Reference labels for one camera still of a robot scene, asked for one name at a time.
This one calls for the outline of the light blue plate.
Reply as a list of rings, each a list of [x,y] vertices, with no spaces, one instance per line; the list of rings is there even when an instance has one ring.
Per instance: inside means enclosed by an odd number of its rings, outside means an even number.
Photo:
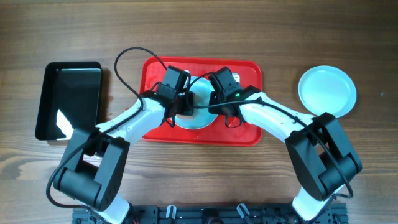
[[[307,70],[298,82],[298,96],[309,112],[327,112],[339,118],[355,106],[357,91],[352,79],[342,70],[320,65]]]
[[[192,85],[190,91],[195,94],[193,98],[194,106],[206,106],[209,104],[210,95],[214,88],[207,79],[200,78]],[[193,116],[190,119],[177,116],[175,124],[184,129],[202,129],[210,125],[216,118],[217,115],[209,113],[208,109],[193,109]]]

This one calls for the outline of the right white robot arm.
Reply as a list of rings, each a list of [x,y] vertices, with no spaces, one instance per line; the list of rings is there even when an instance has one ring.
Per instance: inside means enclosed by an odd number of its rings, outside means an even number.
[[[214,91],[209,112],[236,117],[262,128],[287,147],[301,189],[292,201],[296,214],[307,222],[318,218],[326,206],[361,172],[362,163],[338,119],[299,113],[249,86],[231,94]]]

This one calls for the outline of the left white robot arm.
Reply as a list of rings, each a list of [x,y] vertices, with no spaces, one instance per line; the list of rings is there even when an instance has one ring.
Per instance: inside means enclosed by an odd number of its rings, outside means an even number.
[[[76,128],[46,187],[48,200],[62,207],[51,189],[77,200],[72,209],[86,210],[103,223],[135,223],[134,207],[119,195],[129,148],[143,135],[177,114],[192,114],[195,95],[162,95],[147,90],[127,111],[90,131]]]

